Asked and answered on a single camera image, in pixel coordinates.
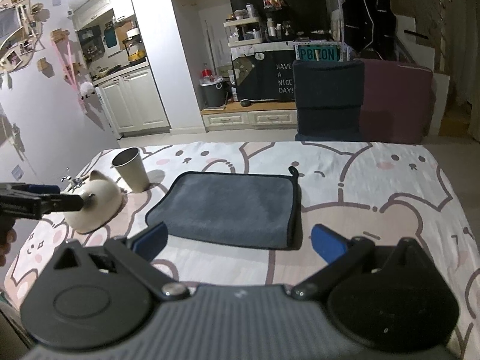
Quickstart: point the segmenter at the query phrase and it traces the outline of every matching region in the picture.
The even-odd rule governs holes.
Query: paper cup
[[[122,176],[132,192],[139,193],[148,189],[150,180],[143,166],[138,147],[129,147],[118,153],[112,160],[112,165]]]

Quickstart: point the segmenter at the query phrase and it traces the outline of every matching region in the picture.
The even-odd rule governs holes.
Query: trash can
[[[221,107],[227,100],[227,85],[224,79],[214,82],[202,82],[203,101],[207,108]]]

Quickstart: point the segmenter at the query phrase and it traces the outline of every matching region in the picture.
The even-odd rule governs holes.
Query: kitchen counter
[[[106,83],[107,81],[114,79],[115,77],[121,76],[126,73],[130,73],[131,71],[135,71],[137,69],[144,68],[145,66],[149,66],[148,61],[142,62],[141,64],[136,64],[135,66],[128,66],[125,69],[116,71],[115,73],[111,73],[102,77],[100,79],[93,80],[93,85],[98,86],[100,84]]]

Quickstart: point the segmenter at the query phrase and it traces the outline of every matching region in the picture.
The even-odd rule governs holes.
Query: dark blue chair
[[[294,61],[297,141],[361,142],[362,61]]]

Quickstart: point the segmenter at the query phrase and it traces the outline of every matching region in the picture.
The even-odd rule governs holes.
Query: cup rim
[[[123,154],[124,152],[130,150],[130,149],[137,149],[137,154],[135,154],[131,159],[129,159],[127,162],[125,163],[122,163],[121,165],[114,165],[114,161],[115,159],[120,155],[120,154]],[[118,153],[115,157],[113,157],[113,160],[112,160],[112,166],[114,168],[120,168],[120,167],[124,167],[125,165],[128,165],[130,162],[132,162],[135,158],[137,158],[137,156],[140,155],[140,148],[137,147],[137,146],[131,146],[131,147],[128,147],[126,149],[123,149],[120,153]]]

